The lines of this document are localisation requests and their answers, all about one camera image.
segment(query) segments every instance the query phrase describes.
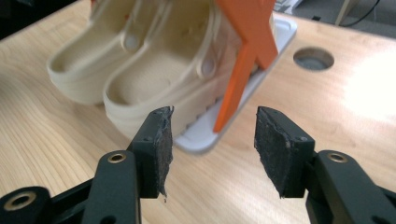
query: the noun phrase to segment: wooden tabletop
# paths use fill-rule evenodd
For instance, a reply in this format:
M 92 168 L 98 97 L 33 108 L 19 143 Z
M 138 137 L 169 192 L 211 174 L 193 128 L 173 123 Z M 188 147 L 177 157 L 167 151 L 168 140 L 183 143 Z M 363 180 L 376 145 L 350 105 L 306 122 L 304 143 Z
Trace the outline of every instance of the wooden tabletop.
M 105 153 L 126 148 L 102 105 L 78 105 L 50 82 L 46 61 L 81 31 L 90 1 L 78 1 L 0 42 L 0 195 L 43 186 L 52 195 L 92 178 Z M 174 148 L 167 202 L 142 200 L 144 223 L 308 223 L 305 199 L 279 199 L 253 146 L 258 105 L 278 109 L 342 151 L 374 182 L 396 191 L 396 41 L 292 18 L 297 35 L 216 146 Z M 300 68 L 293 54 L 320 47 L 328 70 Z

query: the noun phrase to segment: shoe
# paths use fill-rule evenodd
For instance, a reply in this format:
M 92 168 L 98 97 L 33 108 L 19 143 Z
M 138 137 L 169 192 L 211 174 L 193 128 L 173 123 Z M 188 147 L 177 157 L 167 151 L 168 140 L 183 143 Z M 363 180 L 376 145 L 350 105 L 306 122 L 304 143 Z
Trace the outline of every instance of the shoe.
M 179 135 L 224 94 L 239 46 L 213 0 L 174 0 L 151 42 L 107 81 L 107 116 L 133 138 L 149 111 L 173 105 Z
M 92 7 L 87 28 L 49 59 L 53 84 L 85 105 L 103 102 L 110 74 L 141 48 L 143 39 L 161 20 L 160 0 L 101 0 Z

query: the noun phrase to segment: white tray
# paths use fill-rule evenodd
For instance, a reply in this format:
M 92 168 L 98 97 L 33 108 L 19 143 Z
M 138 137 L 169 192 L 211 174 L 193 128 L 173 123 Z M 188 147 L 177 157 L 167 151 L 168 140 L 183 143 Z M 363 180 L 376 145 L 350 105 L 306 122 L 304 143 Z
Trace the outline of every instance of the white tray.
M 280 19 L 275 17 L 276 24 L 276 47 L 278 50 L 278 57 L 293 39 L 296 31 L 297 24 L 294 21 Z M 196 120 L 189 128 L 180 136 L 176 137 L 175 144 L 181 149 L 191 153 L 203 153 L 212 148 L 225 133 L 228 126 L 233 122 L 233 119 L 238 114 L 241 107 L 248 100 L 254 90 L 260 85 L 262 80 L 266 77 L 271 67 L 265 71 L 260 71 L 249 79 L 244 93 L 242 95 L 241 102 L 239 103 L 238 110 L 235 112 L 233 117 L 228 121 L 227 125 L 223 128 L 220 133 L 213 133 L 213 127 L 218 117 L 219 109 L 222 104 L 222 100 L 217 101 L 214 105 Z

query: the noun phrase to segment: orange support arm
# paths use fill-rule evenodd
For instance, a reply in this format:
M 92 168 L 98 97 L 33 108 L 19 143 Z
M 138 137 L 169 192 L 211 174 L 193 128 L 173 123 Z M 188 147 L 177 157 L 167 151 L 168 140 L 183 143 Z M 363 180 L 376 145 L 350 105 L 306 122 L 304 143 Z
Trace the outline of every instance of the orange support arm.
M 250 71 L 256 63 L 266 69 L 277 55 L 269 23 L 276 0 L 216 0 L 242 39 L 233 73 L 213 131 L 220 132 L 238 108 Z

